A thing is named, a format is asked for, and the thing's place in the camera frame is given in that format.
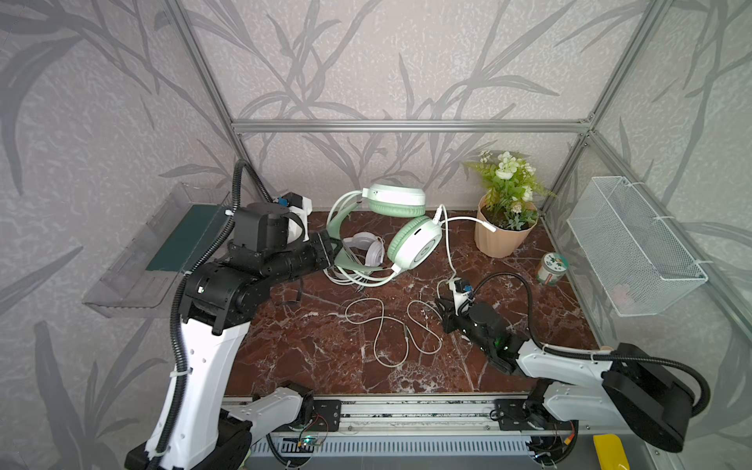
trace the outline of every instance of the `marble surface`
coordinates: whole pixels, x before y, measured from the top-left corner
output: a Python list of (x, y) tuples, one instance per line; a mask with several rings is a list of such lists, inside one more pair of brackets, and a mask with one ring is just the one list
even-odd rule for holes
[[(452, 213), (452, 215), (469, 213)], [(309, 218), (312, 231), (323, 228), (325, 213)], [(407, 222), (371, 212), (354, 212), (342, 225), (343, 236), (368, 231), (383, 236), (387, 243)], [(553, 251), (542, 226), (532, 230), (525, 243), (511, 256), (493, 259), (482, 254), (473, 241), (474, 222), (450, 223), (452, 260), (460, 275), (476, 284), (498, 271), (521, 273), (533, 289), (534, 327), (545, 342), (568, 347), (596, 347), (596, 340), (566, 278), (554, 287), (535, 280), (535, 268), (546, 252)], [(487, 364), (485, 355), (465, 340), (460, 332), (446, 335), (438, 317), (427, 307), (413, 305), (411, 315), (442, 338), (442, 348), (434, 355), (410, 348), (407, 361), (398, 368), (387, 368), (374, 358), (373, 341), (379, 322), (356, 326), (344, 318), (345, 308), (365, 297), (384, 301), (386, 315), (409, 325), (416, 341), (425, 351), (433, 351), (437, 340), (412, 323), (405, 309), (412, 299), (433, 302), (435, 286), (450, 274), (446, 248), (434, 250), (418, 268), (400, 274), (385, 286), (359, 292), (355, 286), (337, 286), (319, 272), (304, 278), (300, 303), (295, 300), (299, 282), (273, 289), (271, 301), (258, 311), (250, 332), (241, 345), (232, 367), (226, 395), (265, 395), (285, 380), (315, 390), (316, 394), (348, 393), (467, 393), (526, 392), (535, 379), (504, 375)], [(449, 296), (446, 287), (442, 295)], [(513, 278), (496, 278), (486, 284), (478, 298), (496, 308), (515, 332), (527, 334), (526, 295)], [(353, 320), (365, 320), (381, 314), (376, 301), (354, 305)], [(376, 351), (387, 363), (397, 363), (405, 355), (405, 334), (400, 325), (384, 321)]]

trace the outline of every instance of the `black mounting plate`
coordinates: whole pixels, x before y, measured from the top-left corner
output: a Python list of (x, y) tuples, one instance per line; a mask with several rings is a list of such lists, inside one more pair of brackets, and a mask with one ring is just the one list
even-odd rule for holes
[(544, 424), (543, 429), (533, 427), (528, 423), (526, 411), (523, 408), (526, 399), (496, 399), (493, 401), (495, 415), (494, 419), (499, 423), (501, 431), (556, 431), (568, 432), (570, 428), (569, 421), (552, 420)]
[[(308, 430), (309, 432), (325, 432), (326, 425), (329, 424), (329, 432), (339, 430), (339, 419), (342, 412), (342, 401), (340, 400), (314, 400), (314, 416), (316, 413), (326, 420), (324, 423), (322, 420), (318, 420)], [(283, 425), (274, 430), (275, 432), (295, 432), (295, 430), (288, 425)]]

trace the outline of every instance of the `beige plant pot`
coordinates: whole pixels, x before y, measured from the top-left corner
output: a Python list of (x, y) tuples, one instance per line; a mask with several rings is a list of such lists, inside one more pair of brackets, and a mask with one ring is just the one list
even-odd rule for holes
[[(481, 202), (478, 203), (478, 219), (488, 222), (483, 213), (481, 213), (481, 208), (485, 202), (486, 196), (483, 196)], [(535, 208), (535, 206), (532, 203), (528, 203), (528, 208)], [(535, 225), (520, 232), (499, 228), (495, 232), (491, 232), (480, 223), (475, 223), (475, 246), (492, 258), (504, 258), (511, 255), (525, 241), (525, 238), (535, 228)]]

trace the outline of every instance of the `potted plant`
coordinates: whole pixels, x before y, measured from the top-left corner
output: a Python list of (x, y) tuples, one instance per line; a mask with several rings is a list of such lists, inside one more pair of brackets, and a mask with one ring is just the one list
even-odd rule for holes
[(538, 182), (533, 168), (518, 152), (485, 151), (478, 162), (465, 162), (488, 189), (478, 204), (478, 219), (500, 228), (495, 232), (475, 225), (475, 244), (493, 258), (509, 256), (538, 223), (532, 197), (553, 195)]

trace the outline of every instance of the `wall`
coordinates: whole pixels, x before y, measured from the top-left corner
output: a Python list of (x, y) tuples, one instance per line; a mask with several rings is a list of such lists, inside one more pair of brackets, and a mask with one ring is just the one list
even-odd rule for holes
[(0, 3), (0, 468), (121, 468), (161, 409), (167, 320), (81, 304), (178, 179), (232, 170), (160, 5)]
[[(674, 2), (598, 129), (747, 300), (750, 32), (750, 2)], [(566, 225), (589, 179), (607, 174), (599, 155), (586, 150), (550, 212), (596, 335), (606, 344), (633, 342), (700, 370), (713, 387), (712, 401), (690, 422), (679, 458), (688, 470), (747, 468), (752, 349), (714, 304), (709, 287), (653, 317), (618, 317)]]
[[(234, 120), (587, 117), (647, 0), (183, 2)], [(472, 208), (485, 149), (563, 164), (573, 135), (244, 134), (262, 176), (325, 208), (372, 181)]]

